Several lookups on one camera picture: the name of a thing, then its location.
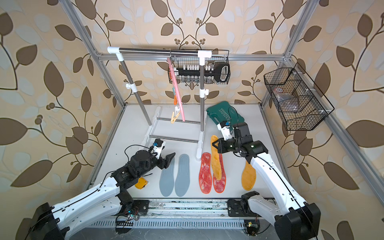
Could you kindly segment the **light blue insole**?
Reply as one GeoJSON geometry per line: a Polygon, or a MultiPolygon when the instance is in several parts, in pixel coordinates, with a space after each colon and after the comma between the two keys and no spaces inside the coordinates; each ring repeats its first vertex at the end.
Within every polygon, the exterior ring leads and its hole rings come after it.
{"type": "Polygon", "coordinates": [[[190,186],[190,158],[187,154],[180,155],[178,164],[178,174],[175,181],[175,193],[178,197],[183,197],[190,186]]]}
{"type": "Polygon", "coordinates": [[[173,192],[174,184],[175,184],[174,168],[175,168],[175,162],[171,161],[168,168],[164,168],[161,172],[159,188],[163,197],[168,197],[173,192]]]}

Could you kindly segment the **orange yellow insole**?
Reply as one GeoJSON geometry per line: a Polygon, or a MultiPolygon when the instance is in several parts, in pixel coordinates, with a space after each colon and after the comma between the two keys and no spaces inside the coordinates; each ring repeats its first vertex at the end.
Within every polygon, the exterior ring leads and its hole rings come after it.
{"type": "Polygon", "coordinates": [[[251,164],[248,162],[245,162],[245,167],[242,172],[242,178],[241,178],[241,183],[242,187],[246,191],[250,191],[256,182],[257,179],[257,173],[256,170],[252,167],[251,164]]]}
{"type": "Polygon", "coordinates": [[[222,179],[222,169],[220,163],[220,155],[218,149],[214,147],[214,142],[219,138],[216,135],[211,136],[211,165],[214,173],[214,177],[219,181],[222,179]]]}

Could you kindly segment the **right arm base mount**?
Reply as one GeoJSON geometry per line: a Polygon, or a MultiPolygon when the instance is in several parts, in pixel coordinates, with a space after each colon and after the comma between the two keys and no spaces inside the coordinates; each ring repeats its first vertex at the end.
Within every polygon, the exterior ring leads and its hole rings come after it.
{"type": "Polygon", "coordinates": [[[259,193],[256,191],[248,192],[246,194],[243,194],[240,198],[240,200],[235,199],[229,199],[227,201],[228,206],[228,215],[229,217],[251,217],[256,218],[260,215],[254,213],[251,211],[248,200],[251,197],[258,196],[259,193]]]}

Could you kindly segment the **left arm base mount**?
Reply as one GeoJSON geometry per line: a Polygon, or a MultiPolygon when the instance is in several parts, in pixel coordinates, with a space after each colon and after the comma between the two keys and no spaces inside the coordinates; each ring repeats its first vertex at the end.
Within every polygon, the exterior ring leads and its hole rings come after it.
{"type": "Polygon", "coordinates": [[[149,200],[134,200],[128,195],[123,201],[121,210],[116,214],[116,233],[118,235],[128,233],[140,217],[147,215],[149,203],[149,200]]]}

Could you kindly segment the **red insole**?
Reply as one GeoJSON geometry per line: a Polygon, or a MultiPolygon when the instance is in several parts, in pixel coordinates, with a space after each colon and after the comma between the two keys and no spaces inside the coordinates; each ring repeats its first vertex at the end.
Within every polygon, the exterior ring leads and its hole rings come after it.
{"type": "Polygon", "coordinates": [[[199,172],[199,186],[203,194],[209,194],[212,189],[211,154],[203,153],[199,172]]]}
{"type": "Polygon", "coordinates": [[[222,177],[220,180],[218,180],[216,178],[216,176],[213,175],[213,186],[214,186],[215,191],[217,193],[221,194],[225,190],[226,181],[227,181],[222,154],[219,154],[219,161],[220,161],[220,165],[221,165],[222,177]]]}

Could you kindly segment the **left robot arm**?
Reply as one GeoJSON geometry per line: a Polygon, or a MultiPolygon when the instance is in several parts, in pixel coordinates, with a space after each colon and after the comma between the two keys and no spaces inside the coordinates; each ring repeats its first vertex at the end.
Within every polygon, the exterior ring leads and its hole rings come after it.
{"type": "Polygon", "coordinates": [[[100,184],[62,203],[39,206],[30,222],[26,240],[68,240],[91,224],[109,216],[127,216],[134,211],[128,189],[154,168],[170,166],[175,153],[137,151],[121,168],[100,184]]]}

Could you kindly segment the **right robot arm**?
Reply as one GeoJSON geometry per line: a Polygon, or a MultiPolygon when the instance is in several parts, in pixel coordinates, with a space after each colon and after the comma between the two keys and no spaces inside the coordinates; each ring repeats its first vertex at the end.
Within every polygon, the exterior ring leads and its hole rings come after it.
{"type": "Polygon", "coordinates": [[[242,196],[244,210],[263,217],[281,240],[310,240],[318,237],[321,211],[315,203],[307,201],[292,187],[276,167],[268,149],[261,141],[254,141],[246,123],[231,125],[222,121],[218,129],[223,137],[212,147],[218,153],[233,152],[245,158],[260,175],[276,201],[272,204],[253,191],[242,196]]]}

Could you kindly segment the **pink multi-clip hanger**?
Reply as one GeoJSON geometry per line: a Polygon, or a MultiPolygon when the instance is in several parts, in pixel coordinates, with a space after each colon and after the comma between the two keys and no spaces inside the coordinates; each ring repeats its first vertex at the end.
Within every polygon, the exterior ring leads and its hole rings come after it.
{"type": "Polygon", "coordinates": [[[175,110],[172,113],[171,123],[174,124],[179,116],[181,116],[182,121],[185,122],[186,119],[185,119],[185,113],[184,113],[184,109],[183,109],[183,102],[182,102],[182,98],[180,95],[180,91],[179,91],[179,87],[178,87],[178,83],[177,83],[177,78],[176,78],[175,70],[174,70],[173,65],[172,65],[171,58],[167,58],[167,63],[169,65],[169,70],[170,70],[170,74],[171,74],[171,81],[173,84],[174,96],[176,97],[176,100],[177,100],[177,102],[174,104],[175,110]]]}

